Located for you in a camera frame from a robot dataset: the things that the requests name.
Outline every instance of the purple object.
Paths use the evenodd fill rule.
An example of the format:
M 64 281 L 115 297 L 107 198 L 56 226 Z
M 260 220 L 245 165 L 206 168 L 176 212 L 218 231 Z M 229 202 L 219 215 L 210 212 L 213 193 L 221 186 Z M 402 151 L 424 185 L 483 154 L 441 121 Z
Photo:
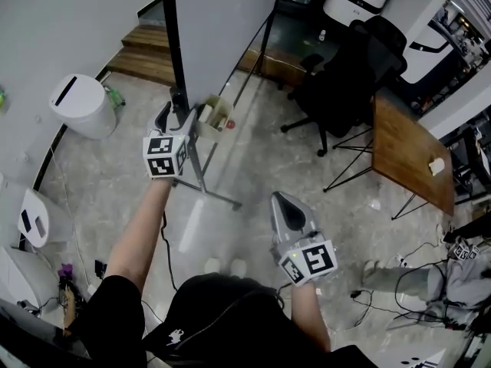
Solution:
M 74 266 L 72 264 L 61 264 L 61 269 L 58 270 L 60 277 L 72 278 L 74 273 Z

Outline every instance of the fiducial marker cube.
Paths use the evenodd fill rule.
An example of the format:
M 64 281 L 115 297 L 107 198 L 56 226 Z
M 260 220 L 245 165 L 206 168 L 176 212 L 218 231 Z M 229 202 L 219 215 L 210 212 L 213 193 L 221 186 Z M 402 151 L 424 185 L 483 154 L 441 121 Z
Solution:
M 143 138 L 143 159 L 152 178 L 178 176 L 186 157 L 186 135 Z

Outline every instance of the table leg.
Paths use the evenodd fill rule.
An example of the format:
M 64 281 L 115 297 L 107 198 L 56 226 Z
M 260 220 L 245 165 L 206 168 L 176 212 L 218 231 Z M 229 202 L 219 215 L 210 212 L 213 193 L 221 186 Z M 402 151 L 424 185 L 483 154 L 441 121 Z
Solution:
M 401 215 L 401 213 L 402 213 L 402 212 L 403 212 L 403 211 L 406 209 L 406 207 L 408 207 L 408 206 L 409 206 L 409 204 L 410 204 L 410 203 L 413 201 L 413 199 L 414 199 L 415 197 L 416 197 L 416 194 L 414 193 L 414 194 L 413 194 L 413 195 L 412 195 L 412 196 L 409 198 L 409 200 L 406 202 L 406 204 L 402 206 L 402 209 L 401 209 L 401 210 L 400 210 L 400 211 L 399 211 L 399 212 L 396 214 L 396 216 L 395 216 L 395 217 L 392 217 L 392 221 L 393 221 L 393 220 L 395 220 L 395 219 L 402 218 L 402 217 L 404 217 L 405 215 L 408 215 L 408 214 L 409 214 L 409 213 L 411 213 L 411 212 L 415 212 L 416 210 L 421 209 L 421 207 L 423 207 L 424 205 L 427 205 L 427 204 L 428 204 L 428 202 L 425 202 L 425 203 L 423 203 L 422 205 L 419 205 L 418 207 L 416 207 L 415 209 L 412 209 L 412 210 L 410 210 L 410 211 L 408 211 L 408 212 L 405 212 L 403 215 Z
M 350 169 L 351 165 L 353 165 L 353 164 L 354 164 L 354 163 L 357 161 L 357 159 L 358 159 L 358 158 L 360 158 L 360 156 L 361 156 L 361 155 L 364 153 L 364 151 L 365 151 L 365 150 L 366 150 L 366 149 L 367 149 L 367 148 L 368 148 L 368 147 L 371 145 L 371 143 L 372 143 L 372 142 L 373 142 L 373 140 L 371 140 L 371 141 L 368 143 L 368 145 L 366 145 L 366 146 L 365 146 L 365 148 L 363 148 L 362 150 L 358 150 L 358 151 L 360 151 L 360 153 L 359 153 L 359 154 L 358 154 L 358 155 L 357 155 L 357 156 L 356 156 L 356 157 L 353 159 L 353 161 L 351 161 L 351 163 L 350 163 L 350 164 L 349 164 L 349 165 L 348 165 L 346 168 L 344 168 L 344 170 L 341 172 L 341 174 L 340 174 L 338 177 L 336 177 L 336 178 L 334 179 L 334 181 L 333 181 L 331 184 L 329 184 L 327 187 L 324 187 L 322 190 L 323 190 L 324 192 L 327 192 L 329 189 L 333 189 L 333 188 L 336 188 L 336 187 L 342 186 L 342 185 L 343 185 L 343 184 L 345 184 L 346 182 L 349 182 L 349 181 L 351 181 L 351 180 L 353 180 L 353 179 L 356 179 L 356 178 L 357 178 L 357 177 L 359 177 L 359 176 L 364 175 L 365 173 L 370 172 L 370 171 L 371 171 L 371 167 L 369 167 L 369 168 L 366 168 L 366 169 L 362 170 L 361 172 L 359 172 L 359 173 L 355 174 L 355 175 L 354 175 L 354 176 L 352 176 L 352 177 L 349 177 L 349 178 L 348 178 L 348 179 L 346 179 L 346 180 L 343 180 L 342 182 L 339 182 L 339 183 L 338 183 L 338 184 L 336 184 L 336 185 L 334 184 L 335 182 L 337 182 L 337 181 L 338 181 L 338 180 L 341 178 L 341 176 L 343 176 L 343 175 L 346 173 L 346 171 L 347 171 L 348 169 Z
M 369 154 L 373 153 L 372 151 L 373 147 L 364 148 L 362 146 L 338 146 L 337 149 L 360 151 L 362 153 L 369 153 Z
M 359 134 L 357 134 L 355 136 L 352 136 L 351 138 L 347 138 L 347 139 L 343 140 L 342 142 L 336 143 L 335 145 L 333 145 L 332 148 L 335 149 L 336 147 L 339 147 L 339 145 L 341 145 L 343 143 L 346 143 L 346 142 L 349 142 L 350 140 L 352 140 L 354 138 L 358 138 L 359 136 L 363 135 L 364 133 L 370 132 L 372 130 L 373 130 L 373 128 L 369 128 L 368 130 L 363 131 L 362 133 L 359 133 Z

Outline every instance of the white panel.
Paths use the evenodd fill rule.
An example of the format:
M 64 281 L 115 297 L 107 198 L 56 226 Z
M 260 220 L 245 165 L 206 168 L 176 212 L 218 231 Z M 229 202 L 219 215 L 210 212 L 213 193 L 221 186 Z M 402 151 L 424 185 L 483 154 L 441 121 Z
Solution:
M 416 37 L 414 42 L 427 46 L 429 48 L 440 48 L 447 40 L 436 30 L 429 25 L 426 26 L 421 33 Z
M 452 45 L 448 44 L 440 53 L 430 53 L 408 48 L 404 51 L 404 58 L 407 62 L 407 69 L 401 77 L 408 83 L 416 83 L 423 79 L 431 70 L 433 70 L 451 51 Z
M 489 106 L 490 77 L 491 64 L 487 64 L 452 97 L 448 97 L 438 107 L 423 116 L 419 123 L 437 139 L 460 127 Z
M 222 89 L 275 0 L 176 0 L 189 106 Z

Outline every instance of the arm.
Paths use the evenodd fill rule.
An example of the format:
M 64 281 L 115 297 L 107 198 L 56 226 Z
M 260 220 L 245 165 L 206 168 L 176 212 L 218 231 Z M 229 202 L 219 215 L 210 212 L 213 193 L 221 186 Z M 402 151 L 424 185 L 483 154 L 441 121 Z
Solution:
M 107 277 L 125 277 L 137 286 L 140 293 L 152 263 L 172 182 L 173 179 L 155 179 L 150 183 L 122 238 L 113 247 L 107 263 Z
M 331 340 L 322 320 L 313 283 L 292 287 L 292 320 L 319 349 L 331 351 Z

